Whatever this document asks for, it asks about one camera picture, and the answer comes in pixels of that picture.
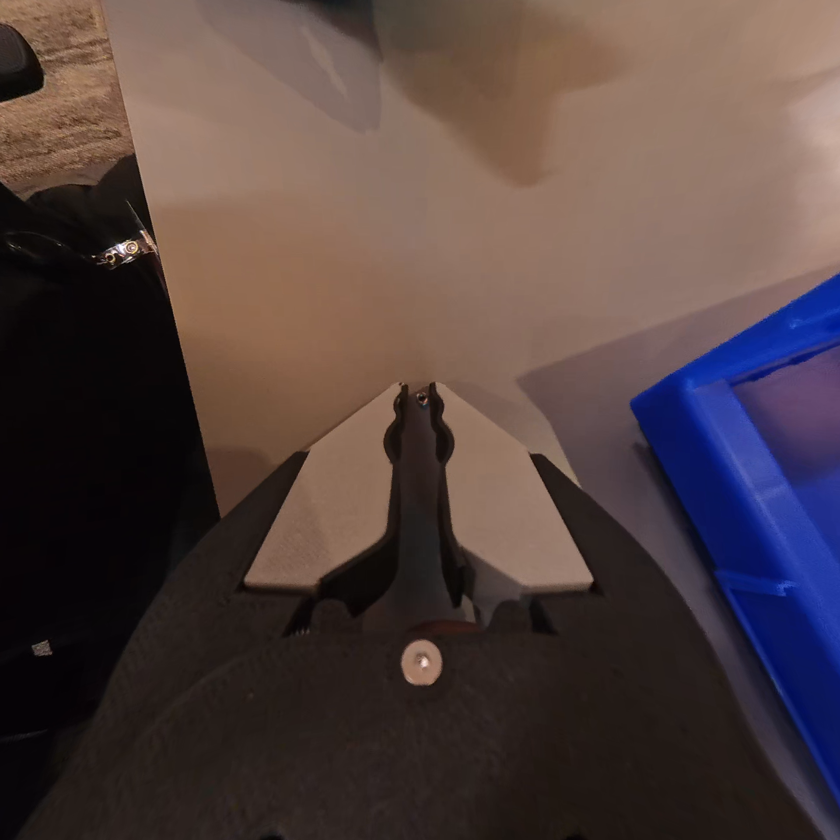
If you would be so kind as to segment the clear glasses with metal hinge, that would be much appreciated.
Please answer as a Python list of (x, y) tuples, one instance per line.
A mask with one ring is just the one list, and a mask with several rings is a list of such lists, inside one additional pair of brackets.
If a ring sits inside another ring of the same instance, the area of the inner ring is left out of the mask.
[(89, 217), (80, 227), (37, 213), (25, 221), (2, 222), (2, 252), (39, 268), (117, 270), (147, 258), (161, 265), (153, 232), (130, 201), (105, 218)]

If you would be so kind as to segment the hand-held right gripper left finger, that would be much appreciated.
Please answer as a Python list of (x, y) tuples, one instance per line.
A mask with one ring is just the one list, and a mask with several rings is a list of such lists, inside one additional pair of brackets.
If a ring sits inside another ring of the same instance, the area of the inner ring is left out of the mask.
[(342, 602), (359, 616), (398, 568), (407, 385), (396, 383), (313, 444), (244, 587)]

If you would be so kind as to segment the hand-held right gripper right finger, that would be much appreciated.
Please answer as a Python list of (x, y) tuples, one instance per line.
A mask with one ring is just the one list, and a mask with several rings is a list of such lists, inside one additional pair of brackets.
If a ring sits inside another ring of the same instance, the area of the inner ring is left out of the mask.
[(594, 577), (529, 450), (446, 385), (428, 387), (449, 599), (489, 621), (504, 602), (588, 591)]

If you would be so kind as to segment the black office chair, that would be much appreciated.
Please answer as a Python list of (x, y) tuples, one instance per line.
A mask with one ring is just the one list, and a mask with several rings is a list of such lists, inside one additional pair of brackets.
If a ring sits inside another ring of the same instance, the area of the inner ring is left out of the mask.
[(45, 72), (27, 39), (12, 25), (1, 24), (1, 102), (40, 91)]

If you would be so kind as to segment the grey desk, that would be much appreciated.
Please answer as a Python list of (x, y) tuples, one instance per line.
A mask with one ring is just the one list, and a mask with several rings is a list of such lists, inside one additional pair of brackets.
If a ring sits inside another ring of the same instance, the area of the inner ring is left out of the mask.
[(104, 2), (223, 510), (439, 380), (766, 683), (629, 401), (838, 271), (838, 2)]

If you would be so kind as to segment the blue plastic bin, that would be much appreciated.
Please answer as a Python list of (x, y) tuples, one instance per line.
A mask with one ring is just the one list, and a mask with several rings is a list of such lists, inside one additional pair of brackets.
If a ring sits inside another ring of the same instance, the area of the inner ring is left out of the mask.
[(838, 353), (834, 276), (631, 401), (835, 800)]

